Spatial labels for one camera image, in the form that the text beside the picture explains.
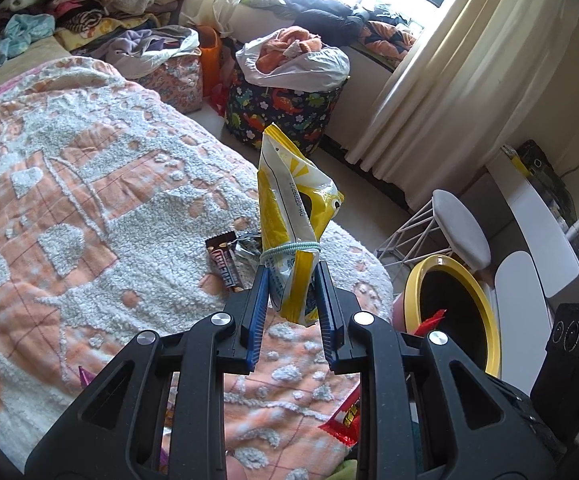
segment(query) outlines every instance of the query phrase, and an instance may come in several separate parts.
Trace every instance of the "orange bag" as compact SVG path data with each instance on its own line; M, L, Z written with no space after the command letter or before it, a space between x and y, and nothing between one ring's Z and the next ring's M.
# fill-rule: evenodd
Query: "orange bag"
M212 88L220 83L220 52L223 42L211 27L199 25L200 65L203 70L203 97L211 94Z

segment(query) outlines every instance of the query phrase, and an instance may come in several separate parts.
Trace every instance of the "white chair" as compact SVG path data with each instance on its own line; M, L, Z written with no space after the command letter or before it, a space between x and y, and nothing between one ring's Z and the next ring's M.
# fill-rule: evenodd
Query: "white chair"
M421 254L423 243L436 231L444 235L448 247ZM384 241L376 256L390 267L416 264L432 254L454 253L472 272L484 269L492 260L489 243L474 215L450 192L437 189L418 213Z

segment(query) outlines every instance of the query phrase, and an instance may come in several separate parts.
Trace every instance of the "baseboard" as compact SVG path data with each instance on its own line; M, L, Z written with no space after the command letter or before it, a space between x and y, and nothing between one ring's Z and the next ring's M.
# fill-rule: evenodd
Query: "baseboard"
M396 184L390 184L384 180L376 178L374 175L368 171L361 170L361 160L356 164L351 164L345 160L345 155L348 150L345 150L338 142L333 140L327 135L323 135L321 142L318 147L322 149L328 155L333 156L336 160L347 166L351 171L361 176L364 180L367 180L372 186L378 189L382 194L384 194L389 200L394 202L397 206L405 211L409 211L409 206L405 200L405 193Z

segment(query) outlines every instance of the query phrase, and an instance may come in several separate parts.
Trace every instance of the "bed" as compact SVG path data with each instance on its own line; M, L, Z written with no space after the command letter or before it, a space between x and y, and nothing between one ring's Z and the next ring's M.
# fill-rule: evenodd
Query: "bed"
M53 38L1 67L0 448L13 464L80 392L79 367L220 310L205 239L258 227L255 167L155 92ZM321 244L335 284L389 319L377 259L334 222ZM268 310L255 373L224 381L226 447L250 479L325 478L346 448L317 427L357 383L329 372L318 326Z

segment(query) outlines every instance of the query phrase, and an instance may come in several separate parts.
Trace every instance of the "silver screw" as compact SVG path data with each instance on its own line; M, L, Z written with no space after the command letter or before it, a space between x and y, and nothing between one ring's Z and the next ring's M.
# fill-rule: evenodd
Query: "silver screw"
M226 312L218 312L211 317L211 322L215 325L226 325L232 320L232 317Z
M154 341L156 341L156 334L151 330L144 330L136 338L139 345L151 345Z
M448 341L448 338L444 332L434 330L433 332L429 332L429 340L434 343L434 345L444 345Z
M371 325L374 322L374 316L369 312L357 312L354 314L354 321L359 325Z

